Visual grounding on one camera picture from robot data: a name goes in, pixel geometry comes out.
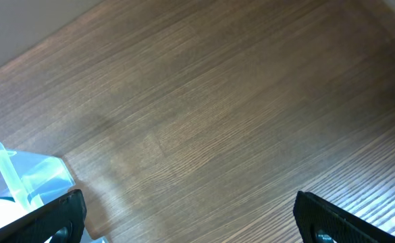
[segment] clear plastic box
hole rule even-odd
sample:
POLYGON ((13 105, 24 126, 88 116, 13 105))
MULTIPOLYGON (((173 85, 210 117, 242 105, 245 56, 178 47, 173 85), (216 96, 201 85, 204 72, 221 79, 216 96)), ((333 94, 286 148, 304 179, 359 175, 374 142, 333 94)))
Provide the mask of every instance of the clear plastic box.
MULTIPOLYGON (((12 197, 29 213, 67 193, 74 185, 61 159, 5 149, 0 143, 0 198, 12 197)), ((107 241, 92 241, 85 230, 82 242, 107 241)))

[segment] translucent blue plastic bin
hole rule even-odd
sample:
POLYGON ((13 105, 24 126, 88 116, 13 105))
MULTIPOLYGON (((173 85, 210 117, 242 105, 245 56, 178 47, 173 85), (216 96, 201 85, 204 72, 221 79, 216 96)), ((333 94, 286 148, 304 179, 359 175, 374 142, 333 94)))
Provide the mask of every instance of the translucent blue plastic bin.
MULTIPOLYGON (((67 193, 74 185, 61 159, 5 149, 0 143, 0 198, 12 197, 29 213, 67 193)), ((82 242, 92 242, 86 230, 82 242)), ((100 238, 94 242, 107 241, 100 238)))

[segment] plastic container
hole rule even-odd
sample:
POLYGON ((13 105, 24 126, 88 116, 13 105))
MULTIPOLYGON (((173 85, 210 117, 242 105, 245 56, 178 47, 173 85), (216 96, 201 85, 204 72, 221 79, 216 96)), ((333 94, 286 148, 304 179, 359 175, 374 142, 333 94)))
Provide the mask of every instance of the plastic container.
MULTIPOLYGON (((0 199, 13 198, 29 213, 65 194, 74 185, 61 159, 5 149, 0 143, 0 199)), ((86 230, 81 242, 92 242, 86 230)), ((107 241, 100 238, 93 242, 107 241)))

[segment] wood grain surface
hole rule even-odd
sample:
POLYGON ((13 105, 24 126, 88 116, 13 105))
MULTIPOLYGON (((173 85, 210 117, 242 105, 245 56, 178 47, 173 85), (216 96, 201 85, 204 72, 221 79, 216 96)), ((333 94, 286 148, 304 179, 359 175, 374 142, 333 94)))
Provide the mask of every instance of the wood grain surface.
POLYGON ((0 68, 0 141, 63 158, 112 242, 301 242, 298 190, 395 235, 395 16, 104 1, 0 68))

